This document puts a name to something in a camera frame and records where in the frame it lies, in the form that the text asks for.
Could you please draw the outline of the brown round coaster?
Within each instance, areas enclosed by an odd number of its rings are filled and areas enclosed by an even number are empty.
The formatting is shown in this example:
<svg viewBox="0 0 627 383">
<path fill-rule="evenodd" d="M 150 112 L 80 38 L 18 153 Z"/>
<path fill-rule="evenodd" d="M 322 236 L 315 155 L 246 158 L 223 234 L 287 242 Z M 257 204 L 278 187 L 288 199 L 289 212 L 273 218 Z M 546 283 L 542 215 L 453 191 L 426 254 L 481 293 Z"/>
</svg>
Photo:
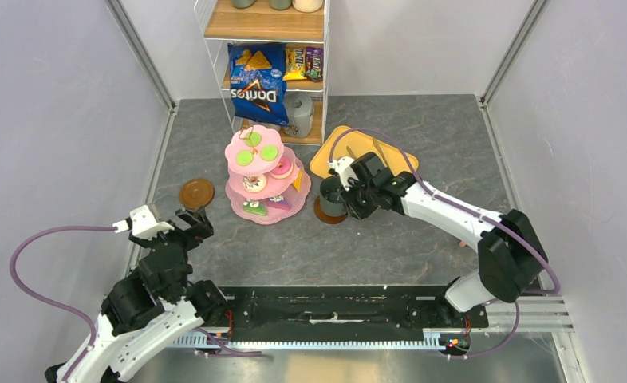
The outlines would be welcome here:
<svg viewBox="0 0 627 383">
<path fill-rule="evenodd" d="M 319 197 L 317 197 L 314 201 L 314 214 L 316 215 L 317 219 L 319 219 L 321 222 L 326 223 L 326 224 L 331 224 L 331 225 L 339 224 L 348 218 L 347 215 L 340 215 L 340 216 L 327 215 L 321 208 L 321 200 Z"/>
<path fill-rule="evenodd" d="M 195 178 L 179 190 L 179 201 L 185 209 L 196 210 L 208 206 L 215 197 L 215 187 L 210 180 Z"/>
</svg>

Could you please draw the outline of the yellow cake slice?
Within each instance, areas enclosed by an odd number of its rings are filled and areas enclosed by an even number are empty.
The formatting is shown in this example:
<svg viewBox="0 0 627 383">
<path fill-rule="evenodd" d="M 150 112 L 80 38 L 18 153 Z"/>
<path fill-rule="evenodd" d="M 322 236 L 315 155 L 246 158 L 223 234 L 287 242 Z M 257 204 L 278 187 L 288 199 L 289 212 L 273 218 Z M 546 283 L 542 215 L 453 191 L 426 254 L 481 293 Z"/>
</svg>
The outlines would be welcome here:
<svg viewBox="0 0 627 383">
<path fill-rule="evenodd" d="M 302 178 L 303 178 L 303 171 L 301 169 L 298 169 L 296 178 L 291 184 L 296 192 L 300 192 L 302 189 Z"/>
</svg>

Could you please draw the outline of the green cake slice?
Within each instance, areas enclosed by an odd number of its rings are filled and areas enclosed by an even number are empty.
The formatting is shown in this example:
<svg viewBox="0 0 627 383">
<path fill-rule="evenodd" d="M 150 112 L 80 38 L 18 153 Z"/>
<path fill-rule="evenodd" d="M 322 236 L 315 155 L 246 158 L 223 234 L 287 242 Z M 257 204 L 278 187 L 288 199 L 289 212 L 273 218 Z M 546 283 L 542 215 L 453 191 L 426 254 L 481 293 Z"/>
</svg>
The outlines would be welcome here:
<svg viewBox="0 0 627 383">
<path fill-rule="evenodd" d="M 246 199 L 243 202 L 243 210 L 247 214 L 267 216 L 267 209 L 260 200 Z"/>
</svg>

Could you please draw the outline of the pink frosted donut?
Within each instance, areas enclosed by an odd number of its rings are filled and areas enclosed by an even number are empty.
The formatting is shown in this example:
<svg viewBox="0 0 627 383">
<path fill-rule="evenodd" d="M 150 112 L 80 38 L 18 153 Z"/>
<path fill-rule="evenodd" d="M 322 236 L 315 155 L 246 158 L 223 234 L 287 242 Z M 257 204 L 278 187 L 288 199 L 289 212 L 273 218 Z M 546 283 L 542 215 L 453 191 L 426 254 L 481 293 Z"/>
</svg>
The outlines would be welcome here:
<svg viewBox="0 0 627 383">
<path fill-rule="evenodd" d="M 282 156 L 276 166 L 270 171 L 275 179 L 287 178 L 293 171 L 294 165 L 288 156 Z"/>
</svg>

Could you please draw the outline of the purple cake slice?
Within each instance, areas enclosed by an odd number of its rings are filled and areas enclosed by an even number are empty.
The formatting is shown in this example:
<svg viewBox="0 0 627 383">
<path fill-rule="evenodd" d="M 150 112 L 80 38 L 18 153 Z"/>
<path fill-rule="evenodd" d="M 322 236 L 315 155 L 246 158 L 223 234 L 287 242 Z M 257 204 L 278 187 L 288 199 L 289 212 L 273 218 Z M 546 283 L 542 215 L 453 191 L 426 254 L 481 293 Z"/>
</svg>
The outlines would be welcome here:
<svg viewBox="0 0 627 383">
<path fill-rule="evenodd" d="M 276 209 L 277 211 L 291 211 L 292 205 L 286 200 L 284 195 L 276 195 L 264 200 L 268 209 Z"/>
</svg>

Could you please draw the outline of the chocolate white donut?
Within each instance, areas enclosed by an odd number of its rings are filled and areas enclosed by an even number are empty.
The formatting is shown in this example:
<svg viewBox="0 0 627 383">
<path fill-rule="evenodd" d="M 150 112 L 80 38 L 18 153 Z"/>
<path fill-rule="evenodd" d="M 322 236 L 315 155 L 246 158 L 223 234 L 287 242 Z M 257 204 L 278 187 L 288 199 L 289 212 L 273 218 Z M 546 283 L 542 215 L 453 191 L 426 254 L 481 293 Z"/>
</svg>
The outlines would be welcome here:
<svg viewBox="0 0 627 383">
<path fill-rule="evenodd" d="M 264 174 L 257 176 L 244 176 L 242 182 L 243 189 L 246 192 L 258 193 L 266 187 L 267 178 Z"/>
</svg>

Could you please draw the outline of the green sandwich cookie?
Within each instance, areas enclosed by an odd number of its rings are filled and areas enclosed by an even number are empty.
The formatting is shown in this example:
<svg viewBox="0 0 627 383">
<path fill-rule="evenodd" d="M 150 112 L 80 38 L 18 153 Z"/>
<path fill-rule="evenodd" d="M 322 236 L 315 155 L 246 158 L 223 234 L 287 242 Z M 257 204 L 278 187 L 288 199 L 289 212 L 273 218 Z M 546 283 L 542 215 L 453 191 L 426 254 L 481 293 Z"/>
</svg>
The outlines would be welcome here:
<svg viewBox="0 0 627 383">
<path fill-rule="evenodd" d="M 262 135 L 259 132 L 250 131 L 243 137 L 243 142 L 250 148 L 255 148 L 260 145 L 262 141 Z"/>
<path fill-rule="evenodd" d="M 254 160 L 254 153 L 251 150 L 242 150 L 235 156 L 235 162 L 239 166 L 248 166 Z"/>
<path fill-rule="evenodd" d="M 260 156 L 267 162 L 276 160 L 279 156 L 279 149 L 274 145 L 264 146 L 260 152 Z"/>
</svg>

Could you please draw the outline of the metal serving tongs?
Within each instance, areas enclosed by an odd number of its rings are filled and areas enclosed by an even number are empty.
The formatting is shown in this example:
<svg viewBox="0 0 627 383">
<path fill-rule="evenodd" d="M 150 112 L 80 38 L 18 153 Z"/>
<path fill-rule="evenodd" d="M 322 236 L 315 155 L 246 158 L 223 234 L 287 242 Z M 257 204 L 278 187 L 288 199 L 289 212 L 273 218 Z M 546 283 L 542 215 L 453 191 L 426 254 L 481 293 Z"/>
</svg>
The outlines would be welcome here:
<svg viewBox="0 0 627 383">
<path fill-rule="evenodd" d="M 396 153 L 396 149 L 393 146 L 368 136 L 345 138 L 345 142 L 341 146 L 343 153 L 351 154 L 354 158 L 358 158 L 367 152 L 375 152 L 378 156 L 388 159 Z"/>
</svg>

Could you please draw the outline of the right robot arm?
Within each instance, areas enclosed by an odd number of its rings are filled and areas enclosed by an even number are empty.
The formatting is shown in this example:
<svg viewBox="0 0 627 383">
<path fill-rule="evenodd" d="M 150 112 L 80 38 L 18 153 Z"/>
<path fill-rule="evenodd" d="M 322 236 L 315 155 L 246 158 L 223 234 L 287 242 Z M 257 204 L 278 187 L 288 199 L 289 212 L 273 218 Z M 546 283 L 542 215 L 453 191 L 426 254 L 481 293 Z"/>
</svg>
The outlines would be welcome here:
<svg viewBox="0 0 627 383">
<path fill-rule="evenodd" d="M 446 231 L 478 255 L 478 270 L 451 282 L 436 303 L 436 317 L 445 326 L 457 326 L 479 304 L 515 302 L 549 269 L 534 228 L 518 210 L 502 214 L 465 203 L 435 189 L 413 168 L 395 175 L 374 152 L 328 165 L 352 217 L 364 219 L 379 208 L 394 211 Z"/>
</svg>

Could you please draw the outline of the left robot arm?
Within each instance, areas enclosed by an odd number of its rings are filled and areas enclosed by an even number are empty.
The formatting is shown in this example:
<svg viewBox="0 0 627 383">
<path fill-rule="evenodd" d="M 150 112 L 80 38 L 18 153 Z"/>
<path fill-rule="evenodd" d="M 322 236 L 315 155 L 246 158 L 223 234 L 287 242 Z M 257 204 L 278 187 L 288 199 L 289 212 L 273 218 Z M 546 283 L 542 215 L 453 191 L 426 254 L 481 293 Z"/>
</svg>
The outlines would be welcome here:
<svg viewBox="0 0 627 383">
<path fill-rule="evenodd" d="M 210 280 L 190 282 L 188 252 L 214 234 L 205 208 L 180 209 L 188 227 L 162 221 L 152 205 L 114 223 L 149 252 L 116 282 L 101 303 L 95 333 L 65 363 L 45 371 L 48 382 L 127 382 L 174 340 L 203 324 L 218 325 L 227 300 Z"/>
</svg>

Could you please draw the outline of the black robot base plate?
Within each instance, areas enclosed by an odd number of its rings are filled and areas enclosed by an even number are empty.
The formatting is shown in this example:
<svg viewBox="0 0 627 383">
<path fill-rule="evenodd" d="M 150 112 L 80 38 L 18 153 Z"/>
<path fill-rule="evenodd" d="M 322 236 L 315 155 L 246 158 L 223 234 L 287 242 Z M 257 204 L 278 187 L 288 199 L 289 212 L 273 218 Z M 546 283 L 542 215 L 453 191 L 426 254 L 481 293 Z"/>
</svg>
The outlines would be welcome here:
<svg viewBox="0 0 627 383">
<path fill-rule="evenodd" d="M 204 325 L 233 341 L 417 340 L 424 329 L 487 328 L 482 306 L 447 308 L 444 286 L 224 286 L 227 303 Z"/>
</svg>

